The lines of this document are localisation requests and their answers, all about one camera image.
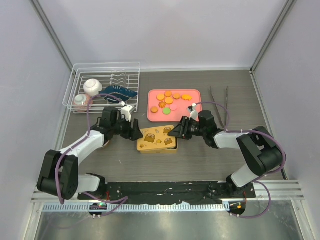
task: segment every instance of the gray table surface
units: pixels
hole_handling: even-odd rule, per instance
[[[177,71],[142,72],[140,76],[138,112],[139,127],[150,128],[171,123],[150,122],[147,119],[148,93],[153,89],[197,89],[202,101],[210,101],[212,86],[215,100],[225,104],[225,89],[229,86],[228,109],[230,130],[248,130],[265,126],[264,117],[248,70],[234,71]],[[203,105],[210,110],[219,126],[214,106]],[[91,114],[95,123],[99,114]],[[71,113],[63,146],[82,137],[87,130],[85,114]],[[137,143],[115,136],[106,148],[98,149],[79,167],[81,174],[95,173],[109,182],[150,181],[223,181],[238,170],[245,160],[239,150],[213,149],[206,146],[201,137],[179,140],[176,154],[141,154]],[[264,178],[282,179],[280,173]]]

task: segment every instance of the yellow puzzle tray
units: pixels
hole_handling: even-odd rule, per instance
[[[143,138],[136,141],[136,149],[139,152],[162,152],[161,150],[177,149],[177,140],[168,133],[174,129],[173,125],[157,126],[141,129]]]

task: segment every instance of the cable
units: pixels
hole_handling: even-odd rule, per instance
[[[106,206],[94,206],[94,208],[96,209],[108,209]]]
[[[210,86],[210,95],[211,95],[211,98],[212,98],[212,101],[215,102],[215,97],[214,97],[214,91],[212,90],[212,87]],[[221,118],[221,115],[219,113],[219,110],[218,110],[218,107],[217,105],[214,105],[214,110],[215,110],[215,113],[218,117],[218,120],[219,120],[219,123],[221,125],[221,127],[225,127],[224,123],[222,122],[222,118]]]
[[[258,135],[261,135],[261,136],[264,136],[264,137],[270,139],[271,141],[273,141],[276,144],[276,146],[278,147],[278,149],[280,150],[280,152],[282,154],[282,163],[281,163],[280,167],[278,167],[276,170],[269,171],[267,174],[278,173],[284,168],[284,166],[286,164],[286,160],[287,160],[287,156],[286,156],[285,150],[282,148],[280,143],[277,140],[275,140],[272,136],[270,136],[268,134],[265,134],[264,132],[260,132],[260,131],[256,131],[256,130],[240,130],[240,131],[239,130],[238,131],[237,130],[231,130],[231,131],[229,131],[228,130],[228,126],[229,126],[229,123],[230,123],[230,114],[229,114],[228,109],[226,109],[223,105],[221,105],[221,104],[219,104],[217,102],[214,102],[214,101],[202,101],[202,102],[196,103],[196,105],[199,105],[199,104],[215,104],[215,105],[218,105],[219,107],[221,107],[221,108],[223,108],[225,110],[226,115],[227,115],[227,121],[226,121],[226,124],[224,126],[224,131],[226,133],[230,133],[230,134],[232,134],[232,133],[234,133],[234,134],[242,134],[242,133],[244,133],[244,134],[246,134],[246,133],[258,134]],[[235,217],[241,218],[241,219],[255,219],[255,218],[261,217],[262,215],[264,215],[269,210],[270,204],[271,204],[271,195],[270,195],[270,192],[269,192],[269,189],[267,188],[267,186],[264,185],[262,182],[258,181],[261,178],[263,178],[263,175],[257,177],[252,182],[260,184],[265,188],[265,190],[266,190],[266,192],[268,194],[268,198],[269,198],[268,205],[266,206],[266,209],[262,213],[260,213],[258,215],[255,215],[255,216],[241,216],[241,215],[236,215],[234,213],[231,213],[230,214],[231,216],[235,216]]]
[[[247,204],[247,194],[246,191],[243,192],[243,196],[244,196],[244,204]]]
[[[280,145],[280,143],[275,140],[272,136],[268,135],[268,134],[265,134],[263,132],[260,132],[260,131],[256,131],[256,130],[231,130],[229,131],[228,130],[228,126],[229,126],[229,123],[230,123],[230,113],[228,111],[228,109],[226,109],[223,105],[221,105],[220,103],[217,103],[217,102],[214,102],[214,101],[201,101],[201,102],[198,102],[196,103],[195,105],[199,105],[199,104],[215,104],[215,105],[218,105],[219,107],[223,108],[227,114],[227,121],[226,121],[226,125],[224,126],[224,131],[226,133],[229,133],[229,134],[241,134],[241,133],[253,133],[253,134],[258,134],[258,135],[261,135],[261,136],[264,136],[268,139],[270,139],[271,141],[273,141],[276,146],[278,147],[278,149],[280,150],[281,154],[282,154],[282,163],[280,165],[279,168],[277,168],[276,170],[273,170],[273,171],[269,171],[267,174],[275,174],[275,173],[278,173],[280,172],[285,164],[286,164],[286,153],[285,153],[285,150],[282,148],[282,146]],[[255,180],[253,181],[257,181],[259,179],[263,178],[263,176],[259,176],[257,177]]]
[[[230,216],[235,216],[235,217],[241,218],[241,219],[255,219],[255,218],[261,217],[262,215],[264,215],[269,210],[270,205],[271,205],[271,195],[270,195],[269,189],[267,188],[266,185],[264,185],[260,181],[254,181],[254,183],[261,184],[264,187],[264,189],[266,190],[266,193],[268,194],[269,200],[268,200],[268,205],[266,206],[265,210],[262,213],[260,213],[258,215],[255,215],[255,216],[241,216],[241,215],[237,215],[237,214],[234,214],[234,213],[230,213]]]
[[[88,197],[90,197],[90,198],[92,198],[92,199],[94,199],[94,200],[97,200],[97,201],[99,201],[99,202],[105,203],[105,204],[117,204],[117,203],[119,203],[119,202],[127,201],[127,200],[128,200],[128,197],[125,196],[125,197],[120,198],[120,199],[118,199],[118,200],[106,201],[106,200],[99,199],[99,198],[93,196],[92,194],[90,194],[90,193],[88,193],[88,192],[83,192],[82,194],[87,195]]]
[[[104,213],[104,214],[101,214],[100,217],[105,217],[105,216],[108,216],[108,215],[112,214],[114,211],[118,210],[118,209],[121,207],[121,205],[123,205],[123,204],[127,201],[127,199],[128,199],[128,197],[126,197],[126,200],[122,201],[118,206],[116,206],[116,207],[115,207],[114,209],[112,209],[111,211],[108,211],[108,212],[106,212],[106,213]],[[48,223],[47,223],[47,225],[46,225],[46,227],[45,227],[45,229],[44,229],[44,231],[43,231],[43,234],[42,234],[42,237],[40,238],[40,240],[43,240],[43,239],[44,239],[44,237],[45,237],[45,235],[46,235],[46,233],[47,233],[47,231],[48,231],[49,226],[50,226],[50,227],[53,227],[53,228],[56,228],[56,229],[59,229],[59,230],[69,230],[69,229],[74,228],[75,226],[79,225],[80,223],[82,223],[82,222],[84,222],[84,221],[86,221],[86,220],[88,220],[88,219],[90,219],[90,218],[91,218],[90,216],[85,217],[85,218],[77,221],[76,223],[72,224],[71,226],[56,226],[56,225],[52,224],[53,218],[51,218],[51,219],[48,221]]]
[[[64,159],[64,157],[70,152],[72,151],[72,149],[76,148],[77,146],[79,146],[80,144],[82,144],[85,140],[87,140],[90,136],[90,131],[91,131],[91,126],[90,126],[90,118],[89,118],[89,109],[90,109],[90,104],[91,102],[96,98],[96,97],[99,97],[99,96],[107,96],[107,97],[112,97],[114,98],[115,100],[121,102],[122,100],[115,97],[115,96],[112,96],[110,94],[98,94],[98,95],[95,95],[93,97],[90,98],[87,106],[86,106],[86,120],[87,120],[87,125],[88,125],[88,130],[87,130],[87,134],[86,136],[80,140],[79,142],[77,142],[75,145],[71,146],[68,150],[66,150],[62,155],[61,157],[59,158],[58,162],[56,163],[56,166],[55,166],[55,171],[54,171],[54,175],[55,175],[55,185],[56,185],[56,191],[57,191],[57,195],[58,195],[58,198],[59,198],[59,202],[61,205],[65,204],[65,200],[63,199],[62,197],[62,194],[61,194],[61,189],[60,189],[60,182],[59,182],[59,168],[60,168],[60,165],[61,165],[61,162],[62,160]]]

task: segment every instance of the green cookie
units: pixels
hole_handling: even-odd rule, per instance
[[[165,115],[169,115],[169,114],[171,113],[171,110],[170,110],[170,108],[165,107],[165,108],[162,110],[162,112],[163,112]]]

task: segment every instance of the black mounting plate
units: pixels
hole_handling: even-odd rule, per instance
[[[191,205],[220,204],[223,199],[243,199],[243,193],[231,195],[226,182],[175,181],[175,182],[108,182],[107,191],[111,200],[128,196],[125,204],[172,205],[182,202]],[[254,185],[249,183],[244,191],[248,199],[256,197]],[[89,200],[84,194],[79,200]]]

